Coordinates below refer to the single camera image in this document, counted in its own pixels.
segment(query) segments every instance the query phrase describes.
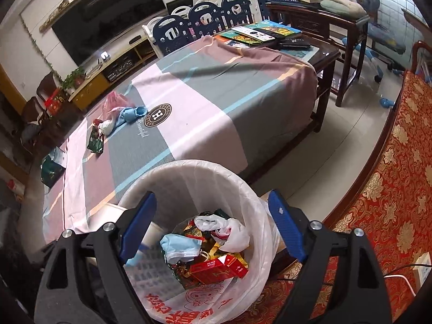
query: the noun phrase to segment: round logo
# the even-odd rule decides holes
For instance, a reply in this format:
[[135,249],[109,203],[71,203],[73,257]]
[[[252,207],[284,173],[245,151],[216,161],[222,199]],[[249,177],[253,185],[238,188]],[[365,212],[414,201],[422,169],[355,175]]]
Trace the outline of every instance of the round logo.
[[144,120],[145,126],[151,128],[161,124],[165,119],[169,117],[171,113],[171,105],[164,103],[153,108],[146,116]]

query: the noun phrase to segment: computer monitor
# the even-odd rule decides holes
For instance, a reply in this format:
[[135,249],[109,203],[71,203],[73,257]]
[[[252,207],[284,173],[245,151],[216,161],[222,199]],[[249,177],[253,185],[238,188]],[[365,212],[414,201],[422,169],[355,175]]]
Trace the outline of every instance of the computer monitor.
[[170,15],[172,11],[174,11],[177,7],[180,6],[188,6],[192,7],[194,5],[194,0],[172,0],[167,2],[166,9],[168,10],[168,14]]

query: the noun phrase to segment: red cigarette box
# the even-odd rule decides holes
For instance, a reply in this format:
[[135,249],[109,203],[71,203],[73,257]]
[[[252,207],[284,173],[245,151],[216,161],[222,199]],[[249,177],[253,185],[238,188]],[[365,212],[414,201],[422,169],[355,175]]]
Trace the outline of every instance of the red cigarette box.
[[191,275],[201,283],[208,285],[238,276],[243,278],[248,270],[232,254],[191,265]]

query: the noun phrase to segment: potted plant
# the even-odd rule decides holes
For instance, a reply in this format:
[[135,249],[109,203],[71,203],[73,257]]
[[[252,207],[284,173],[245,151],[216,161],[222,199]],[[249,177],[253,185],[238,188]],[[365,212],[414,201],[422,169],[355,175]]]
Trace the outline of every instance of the potted plant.
[[63,90],[77,89],[85,80],[84,69],[80,66],[73,70],[62,82],[61,87]]

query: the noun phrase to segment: red floral fabric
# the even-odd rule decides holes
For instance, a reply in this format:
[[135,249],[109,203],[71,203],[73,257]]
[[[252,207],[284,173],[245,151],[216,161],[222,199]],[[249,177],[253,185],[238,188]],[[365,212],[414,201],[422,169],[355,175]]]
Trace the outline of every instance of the red floral fabric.
[[[406,72],[402,97],[377,166],[357,200],[333,226],[336,231],[362,228],[377,254],[383,273],[414,263],[432,251],[432,89]],[[281,277],[295,278],[295,263]],[[334,279],[336,262],[328,266],[326,282]],[[412,268],[401,269],[415,287]],[[401,278],[386,279],[395,320],[413,299]],[[285,302],[292,283],[269,281],[259,299],[230,323],[270,324]],[[323,313],[331,287],[323,286],[312,317]]]

